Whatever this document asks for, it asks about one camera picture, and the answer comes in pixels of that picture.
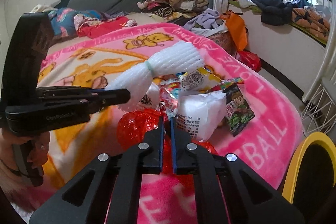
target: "white plastic bag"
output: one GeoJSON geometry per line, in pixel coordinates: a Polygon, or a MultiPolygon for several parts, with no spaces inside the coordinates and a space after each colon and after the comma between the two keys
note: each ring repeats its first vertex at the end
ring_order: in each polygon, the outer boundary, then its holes
{"type": "Polygon", "coordinates": [[[177,125],[197,141],[208,140],[226,115],[226,94],[221,90],[180,97],[177,125]]]}

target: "fleece blanket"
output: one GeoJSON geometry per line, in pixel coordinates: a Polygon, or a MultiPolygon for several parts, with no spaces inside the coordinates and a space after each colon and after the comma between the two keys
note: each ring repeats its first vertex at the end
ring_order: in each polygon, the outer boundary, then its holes
{"type": "MultiPolygon", "coordinates": [[[[300,116],[268,81],[205,37],[171,23],[118,30],[47,56],[39,86],[103,88],[131,66],[180,40],[193,43],[214,74],[245,80],[243,93],[255,118],[238,136],[223,127],[209,141],[219,155],[237,154],[277,188],[303,134],[300,116]]],[[[100,153],[121,153],[115,132],[123,114],[112,106],[92,115],[88,123],[52,131],[48,162],[43,166],[45,184],[57,190],[100,153]]],[[[173,176],[144,175],[138,223],[183,222],[197,223],[194,193],[173,176]]]]}

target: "metal screw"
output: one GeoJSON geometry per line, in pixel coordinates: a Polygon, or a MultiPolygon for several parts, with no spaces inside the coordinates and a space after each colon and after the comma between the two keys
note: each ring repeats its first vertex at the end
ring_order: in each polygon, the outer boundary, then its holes
{"type": "Polygon", "coordinates": [[[236,161],[237,160],[237,156],[235,154],[228,154],[228,155],[226,155],[226,159],[228,161],[236,161]]]}
{"type": "Polygon", "coordinates": [[[106,153],[100,154],[98,156],[98,160],[100,160],[100,161],[105,161],[105,160],[108,160],[108,159],[109,159],[109,155],[107,155],[106,153]]]}
{"type": "Polygon", "coordinates": [[[189,150],[195,150],[197,148],[197,145],[194,143],[188,143],[187,144],[187,149],[189,150]]]}
{"type": "Polygon", "coordinates": [[[148,143],[139,143],[138,147],[141,149],[141,150],[145,150],[149,147],[149,144],[148,143]]]}

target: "yellow rim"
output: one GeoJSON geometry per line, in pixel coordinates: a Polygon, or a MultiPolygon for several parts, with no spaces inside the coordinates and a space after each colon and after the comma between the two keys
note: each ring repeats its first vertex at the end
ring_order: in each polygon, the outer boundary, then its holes
{"type": "Polygon", "coordinates": [[[290,162],[288,173],[283,187],[282,196],[290,203],[293,203],[295,186],[299,168],[303,159],[303,156],[307,148],[312,144],[318,144],[323,147],[330,156],[334,169],[334,185],[336,183],[336,147],[332,140],[324,133],[314,132],[310,134],[300,145],[296,148],[293,158],[290,162]]]}

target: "green snack box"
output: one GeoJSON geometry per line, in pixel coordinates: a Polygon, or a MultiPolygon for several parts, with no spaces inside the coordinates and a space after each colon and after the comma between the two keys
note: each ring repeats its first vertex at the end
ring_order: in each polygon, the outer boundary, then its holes
{"type": "Polygon", "coordinates": [[[226,93],[225,120],[230,126],[230,130],[235,137],[244,129],[244,127],[255,115],[237,84],[229,86],[223,92],[226,93]]]}

